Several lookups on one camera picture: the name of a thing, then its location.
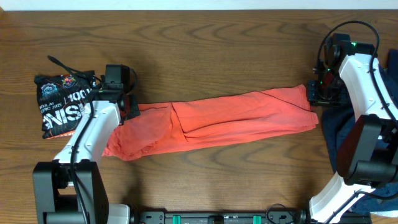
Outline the orange soccer t-shirt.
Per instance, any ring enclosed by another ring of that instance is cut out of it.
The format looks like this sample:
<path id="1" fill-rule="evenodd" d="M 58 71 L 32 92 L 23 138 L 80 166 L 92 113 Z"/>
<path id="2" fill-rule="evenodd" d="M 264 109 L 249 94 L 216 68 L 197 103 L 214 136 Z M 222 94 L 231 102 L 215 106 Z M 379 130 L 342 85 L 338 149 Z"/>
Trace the orange soccer t-shirt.
<path id="1" fill-rule="evenodd" d="M 112 133 L 104 156 L 143 156 L 228 146 L 309 131 L 318 124 L 303 85 L 188 102 L 139 105 Z"/>

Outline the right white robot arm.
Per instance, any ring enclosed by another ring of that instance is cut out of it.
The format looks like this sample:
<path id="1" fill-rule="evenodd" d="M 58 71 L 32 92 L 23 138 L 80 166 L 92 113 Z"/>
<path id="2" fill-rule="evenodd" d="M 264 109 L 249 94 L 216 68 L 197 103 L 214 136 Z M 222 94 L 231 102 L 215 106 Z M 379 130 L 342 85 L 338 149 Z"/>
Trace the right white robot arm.
<path id="1" fill-rule="evenodd" d="M 313 106 L 351 106 L 354 124 L 335 154 L 336 171 L 323 190 L 309 201 L 300 218 L 307 223 L 339 223 L 361 198 L 394 200 L 397 194 L 375 190 L 397 182 L 397 106 L 379 71 L 377 47 L 328 39 L 325 58 L 308 87 Z"/>

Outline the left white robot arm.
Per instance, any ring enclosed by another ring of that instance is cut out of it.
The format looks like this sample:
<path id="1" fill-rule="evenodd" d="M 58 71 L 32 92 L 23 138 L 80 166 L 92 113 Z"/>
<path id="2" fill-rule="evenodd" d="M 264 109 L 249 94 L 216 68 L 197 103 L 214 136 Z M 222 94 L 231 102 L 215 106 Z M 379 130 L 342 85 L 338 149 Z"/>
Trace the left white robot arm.
<path id="1" fill-rule="evenodd" d="M 131 208 L 110 203 L 99 164 L 112 132 L 129 113 L 122 90 L 93 90 L 66 146 L 32 176 L 39 223 L 133 223 Z"/>

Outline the navy blue garment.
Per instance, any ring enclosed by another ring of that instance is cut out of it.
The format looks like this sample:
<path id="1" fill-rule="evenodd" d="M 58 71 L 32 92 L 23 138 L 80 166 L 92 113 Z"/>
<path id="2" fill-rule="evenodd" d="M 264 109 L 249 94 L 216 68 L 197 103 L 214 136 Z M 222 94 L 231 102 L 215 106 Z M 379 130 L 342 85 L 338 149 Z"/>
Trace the navy blue garment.
<path id="1" fill-rule="evenodd" d="M 392 100 L 397 104 L 397 50 L 388 53 L 387 67 L 381 68 L 381 77 L 390 91 Z M 351 105 L 331 108 L 323 112 L 322 130 L 325 137 L 331 167 L 336 172 L 337 152 L 345 137 L 355 124 L 353 107 Z M 379 200 L 367 195 L 362 196 L 350 210 L 355 213 L 374 213 L 385 217 L 397 217 L 397 199 Z"/>

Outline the folded black printed shirt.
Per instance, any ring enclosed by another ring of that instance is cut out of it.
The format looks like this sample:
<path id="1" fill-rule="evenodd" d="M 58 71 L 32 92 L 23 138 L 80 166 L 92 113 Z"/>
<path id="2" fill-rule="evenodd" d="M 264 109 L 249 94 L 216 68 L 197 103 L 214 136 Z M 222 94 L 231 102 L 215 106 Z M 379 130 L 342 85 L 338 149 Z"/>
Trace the folded black printed shirt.
<path id="1" fill-rule="evenodd" d="M 85 98 L 95 85 L 95 72 L 75 75 L 76 78 L 69 74 L 34 77 L 44 139 L 71 136 L 84 114 Z"/>

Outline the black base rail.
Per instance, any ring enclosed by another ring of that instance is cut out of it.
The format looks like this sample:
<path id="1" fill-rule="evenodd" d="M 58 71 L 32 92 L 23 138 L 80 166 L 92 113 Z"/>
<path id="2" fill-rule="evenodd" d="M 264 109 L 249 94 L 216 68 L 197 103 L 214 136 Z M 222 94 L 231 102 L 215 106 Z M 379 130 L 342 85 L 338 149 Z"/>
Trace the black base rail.
<path id="1" fill-rule="evenodd" d="M 273 205 L 266 211 L 244 212 L 133 212 L 130 224 L 316 224 L 306 210 Z"/>

